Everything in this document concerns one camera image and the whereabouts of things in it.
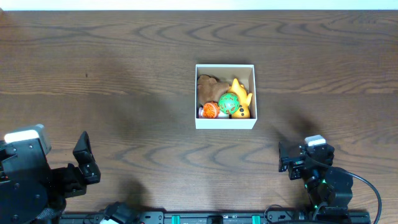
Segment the green number ball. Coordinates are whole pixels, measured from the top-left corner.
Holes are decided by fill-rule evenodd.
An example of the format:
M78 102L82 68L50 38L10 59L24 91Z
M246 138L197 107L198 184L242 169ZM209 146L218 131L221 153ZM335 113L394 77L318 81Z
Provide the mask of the green number ball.
M240 107L239 98L234 93L225 93L221 95L218 101L218 107L224 114L232 115Z

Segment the orange lattice ball toy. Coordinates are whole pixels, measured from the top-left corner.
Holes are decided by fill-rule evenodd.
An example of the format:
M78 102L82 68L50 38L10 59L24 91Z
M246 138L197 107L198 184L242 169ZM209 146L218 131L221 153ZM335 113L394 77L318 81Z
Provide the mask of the orange lattice ball toy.
M202 116L204 118L215 119L220 113L220 108L218 104L214 101L207 102L203 106Z

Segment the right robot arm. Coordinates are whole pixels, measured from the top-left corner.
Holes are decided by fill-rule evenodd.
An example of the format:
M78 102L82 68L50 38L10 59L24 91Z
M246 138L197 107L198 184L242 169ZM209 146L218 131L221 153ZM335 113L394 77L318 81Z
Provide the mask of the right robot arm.
M353 197L353 178L333 167L335 148L316 145L279 143L279 172L287 171L290 180L302 179L311 204L323 213L345 213Z

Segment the brown plush bear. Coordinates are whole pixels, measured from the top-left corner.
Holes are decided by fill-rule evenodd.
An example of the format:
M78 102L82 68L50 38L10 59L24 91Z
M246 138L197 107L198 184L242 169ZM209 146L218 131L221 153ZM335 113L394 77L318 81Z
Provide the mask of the brown plush bear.
M229 84L218 82L208 75L200 75L197 80L197 98L201 105L214 101L218 102L221 95L229 90Z

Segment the yellow plastic toy figure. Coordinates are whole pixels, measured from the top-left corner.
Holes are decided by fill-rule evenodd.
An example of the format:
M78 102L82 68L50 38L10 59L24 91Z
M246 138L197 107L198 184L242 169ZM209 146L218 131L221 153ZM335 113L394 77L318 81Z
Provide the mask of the yellow plastic toy figure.
M252 100L252 93L248 93L243 84L235 78L230 86L228 93L233 93L238 97L239 108L231 115L233 119L246 119L251 117L249 106Z

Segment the pink white duck toy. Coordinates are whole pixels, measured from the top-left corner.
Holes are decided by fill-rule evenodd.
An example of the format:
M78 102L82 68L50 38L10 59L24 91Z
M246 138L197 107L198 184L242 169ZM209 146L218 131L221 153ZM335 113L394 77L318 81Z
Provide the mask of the pink white duck toy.
M203 107L200 107L199 110L198 110L199 118L204 118L202 116L202 110L203 110ZM218 117L215 118L215 119L229 119L229 115L228 114L224 114L222 111L220 111Z

